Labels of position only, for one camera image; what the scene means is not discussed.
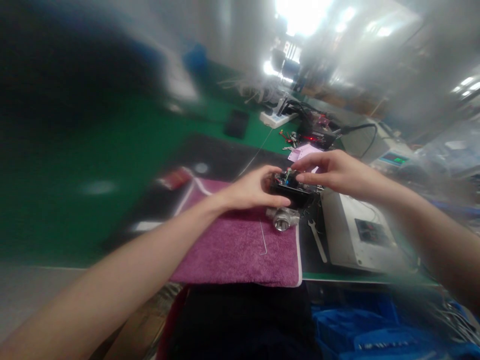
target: green digital display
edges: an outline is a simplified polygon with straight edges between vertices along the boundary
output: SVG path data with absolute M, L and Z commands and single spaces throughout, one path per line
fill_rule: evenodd
M 383 155 L 380 160 L 386 161 L 388 163 L 393 163 L 398 166 L 402 165 L 403 163 L 407 162 L 409 160 L 408 157 L 400 156 L 396 153 L 393 152 L 387 152 L 385 155 Z

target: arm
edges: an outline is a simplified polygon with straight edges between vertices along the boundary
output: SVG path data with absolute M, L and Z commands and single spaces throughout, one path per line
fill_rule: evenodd
M 15 331 L 0 359 L 85 359 L 151 298 L 206 228 L 222 213 L 255 206 L 288 206 L 262 183 L 281 169 L 264 166 L 159 228 L 122 246 L 90 268 Z
M 319 166 L 322 173 L 309 173 Z M 297 180 L 320 184 L 392 214 L 436 278 L 480 314 L 480 238 L 412 190 L 343 151 L 311 154 L 293 169 Z

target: purple towel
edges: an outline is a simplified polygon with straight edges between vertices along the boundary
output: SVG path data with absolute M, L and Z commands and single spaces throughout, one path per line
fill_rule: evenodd
M 190 208 L 206 193 L 229 184 L 195 179 L 175 214 Z M 258 283 L 297 287 L 302 282 L 298 226 L 276 230 L 265 208 L 229 211 L 219 217 L 196 241 L 171 280 L 189 284 Z

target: person's right hand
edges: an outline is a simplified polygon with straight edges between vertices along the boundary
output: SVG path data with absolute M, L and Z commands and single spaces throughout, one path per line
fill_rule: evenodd
M 311 171 L 318 167 L 317 173 Z M 373 202 L 398 184 L 341 150 L 317 152 L 295 162 L 292 169 L 305 172 L 296 179 L 322 185 L 356 199 Z

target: hand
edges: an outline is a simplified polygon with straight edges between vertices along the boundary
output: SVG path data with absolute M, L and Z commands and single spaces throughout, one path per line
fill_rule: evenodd
M 249 172 L 229 187 L 217 192 L 215 196 L 223 200 L 227 210 L 249 209 L 256 206 L 274 208 L 289 206 L 288 198 L 266 193 L 270 186 L 271 175 L 281 172 L 282 169 L 279 167 L 265 165 Z
M 317 173 L 311 173 L 315 167 L 318 167 Z M 341 150 L 310 154 L 291 168 L 305 172 L 296 177 L 299 182 L 323 185 L 365 201 L 375 201 L 386 194 L 385 191 L 400 186 Z

